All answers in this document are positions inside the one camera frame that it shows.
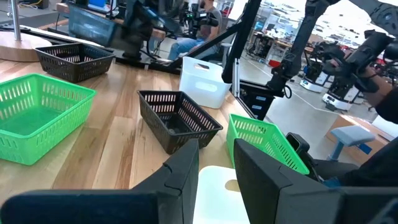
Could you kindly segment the blue grey stool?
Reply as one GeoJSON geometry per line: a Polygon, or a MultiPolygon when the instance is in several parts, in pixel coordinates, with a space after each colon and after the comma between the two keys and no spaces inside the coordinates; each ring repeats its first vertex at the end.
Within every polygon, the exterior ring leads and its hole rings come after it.
{"type": "Polygon", "coordinates": [[[343,126],[332,129],[331,134],[337,142],[333,152],[328,156],[329,161],[338,161],[344,147],[357,146],[375,140],[375,135],[360,126],[343,126]]]}

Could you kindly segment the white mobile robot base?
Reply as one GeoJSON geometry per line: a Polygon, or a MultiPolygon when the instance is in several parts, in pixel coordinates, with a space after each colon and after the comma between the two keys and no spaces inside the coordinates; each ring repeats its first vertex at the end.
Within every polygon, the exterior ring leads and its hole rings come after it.
{"type": "Polygon", "coordinates": [[[325,88],[328,75],[323,72],[323,63],[315,60],[309,60],[303,69],[303,78],[300,86],[307,90],[321,93],[325,88]]]}
{"type": "Polygon", "coordinates": [[[354,84],[335,78],[322,101],[329,110],[349,111],[358,95],[359,90],[354,84]]]}

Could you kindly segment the black plastic slotted basket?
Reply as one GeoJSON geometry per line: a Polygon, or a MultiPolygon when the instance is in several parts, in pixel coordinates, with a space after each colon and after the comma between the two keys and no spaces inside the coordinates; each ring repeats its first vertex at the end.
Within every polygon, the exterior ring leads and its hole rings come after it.
{"type": "Polygon", "coordinates": [[[114,54],[82,43],[36,48],[42,70],[71,83],[106,73],[114,54]]]}
{"type": "Polygon", "coordinates": [[[139,90],[137,94],[143,120],[169,155],[190,139],[204,148],[223,129],[182,91],[139,90]]]}

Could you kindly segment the white plastic bin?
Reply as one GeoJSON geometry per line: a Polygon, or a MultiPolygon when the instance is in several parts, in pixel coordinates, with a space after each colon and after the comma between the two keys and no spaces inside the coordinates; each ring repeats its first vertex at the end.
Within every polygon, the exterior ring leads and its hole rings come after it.
{"type": "Polygon", "coordinates": [[[234,169],[199,171],[193,224],[250,224],[234,169]]]}
{"type": "Polygon", "coordinates": [[[231,87],[222,78],[223,67],[196,58],[182,57],[179,90],[200,106],[218,109],[231,87]]]}

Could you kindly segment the seated person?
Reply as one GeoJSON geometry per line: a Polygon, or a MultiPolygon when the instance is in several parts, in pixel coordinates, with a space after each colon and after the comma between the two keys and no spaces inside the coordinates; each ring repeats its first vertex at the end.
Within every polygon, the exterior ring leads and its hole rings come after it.
{"type": "Polygon", "coordinates": [[[214,39],[221,31],[222,15],[221,12],[214,7],[214,0],[201,0],[200,8],[202,12],[210,12],[218,21],[218,26],[201,25],[197,32],[196,39],[181,38],[173,43],[170,47],[170,52],[167,57],[168,60],[175,60],[180,54],[191,52],[197,49],[205,42],[214,39]]]}

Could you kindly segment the dark monitor screen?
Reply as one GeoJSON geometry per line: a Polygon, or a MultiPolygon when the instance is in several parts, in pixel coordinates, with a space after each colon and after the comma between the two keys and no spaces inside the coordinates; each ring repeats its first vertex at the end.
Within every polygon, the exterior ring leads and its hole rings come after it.
{"type": "Polygon", "coordinates": [[[68,8],[69,33],[77,38],[89,40],[104,47],[111,46],[118,26],[117,23],[74,5],[69,5],[68,8]]]}

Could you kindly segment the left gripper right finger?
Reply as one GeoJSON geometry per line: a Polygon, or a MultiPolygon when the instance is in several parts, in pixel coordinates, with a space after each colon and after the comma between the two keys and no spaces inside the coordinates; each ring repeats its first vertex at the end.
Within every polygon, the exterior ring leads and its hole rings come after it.
{"type": "Polygon", "coordinates": [[[397,187],[329,188],[243,139],[234,163],[250,224],[398,224],[397,187]]]}

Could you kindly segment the black control box with labels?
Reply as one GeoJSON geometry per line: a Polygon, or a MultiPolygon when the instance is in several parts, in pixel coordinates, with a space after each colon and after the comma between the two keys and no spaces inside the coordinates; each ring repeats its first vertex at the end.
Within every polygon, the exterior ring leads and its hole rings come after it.
{"type": "Polygon", "coordinates": [[[251,111],[253,117],[263,120],[275,99],[265,86],[254,82],[241,80],[239,82],[239,98],[251,111]]]}

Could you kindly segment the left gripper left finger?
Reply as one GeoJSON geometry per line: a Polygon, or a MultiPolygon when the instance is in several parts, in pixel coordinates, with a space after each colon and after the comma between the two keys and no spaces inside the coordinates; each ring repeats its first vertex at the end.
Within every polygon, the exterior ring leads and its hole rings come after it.
{"type": "Polygon", "coordinates": [[[7,199],[2,224],[192,224],[198,140],[128,190],[33,190],[7,199]]]}

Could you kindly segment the green plastic slotted basket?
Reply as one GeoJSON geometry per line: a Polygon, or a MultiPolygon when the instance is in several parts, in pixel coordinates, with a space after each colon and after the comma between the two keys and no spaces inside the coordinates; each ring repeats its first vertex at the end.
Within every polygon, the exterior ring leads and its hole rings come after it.
{"type": "Polygon", "coordinates": [[[247,141],[260,151],[303,175],[310,173],[276,125],[258,119],[229,114],[226,143],[233,168],[235,168],[234,140],[237,138],[247,141]]]}
{"type": "Polygon", "coordinates": [[[35,164],[86,121],[95,95],[36,73],[0,83],[0,159],[35,164]]]}

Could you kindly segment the brown cardboard platform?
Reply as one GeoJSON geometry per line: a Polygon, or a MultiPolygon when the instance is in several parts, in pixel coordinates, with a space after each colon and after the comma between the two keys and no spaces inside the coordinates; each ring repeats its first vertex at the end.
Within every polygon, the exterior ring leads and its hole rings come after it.
{"type": "Polygon", "coordinates": [[[393,136],[377,128],[365,119],[348,115],[339,115],[339,117],[337,117],[335,122],[329,128],[328,132],[325,134],[325,137],[331,142],[336,143],[337,139],[334,137],[334,135],[332,135],[331,130],[343,126],[352,125],[360,126],[366,131],[372,133],[373,135],[375,135],[375,140],[371,142],[366,142],[359,146],[345,146],[342,150],[339,160],[343,160],[342,157],[349,157],[352,161],[355,161],[357,165],[361,165],[366,162],[371,156],[377,153],[387,143],[394,139],[393,136]]]}

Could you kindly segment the person's hand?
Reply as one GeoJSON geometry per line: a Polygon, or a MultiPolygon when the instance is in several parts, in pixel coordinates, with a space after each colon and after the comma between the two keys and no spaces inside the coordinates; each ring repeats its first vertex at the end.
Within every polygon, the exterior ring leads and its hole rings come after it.
{"type": "Polygon", "coordinates": [[[364,93],[368,103],[371,106],[377,106],[392,90],[392,86],[376,74],[376,71],[371,68],[367,67],[364,72],[365,77],[370,77],[370,80],[373,81],[374,84],[378,86],[378,91],[375,93],[364,93]]]}

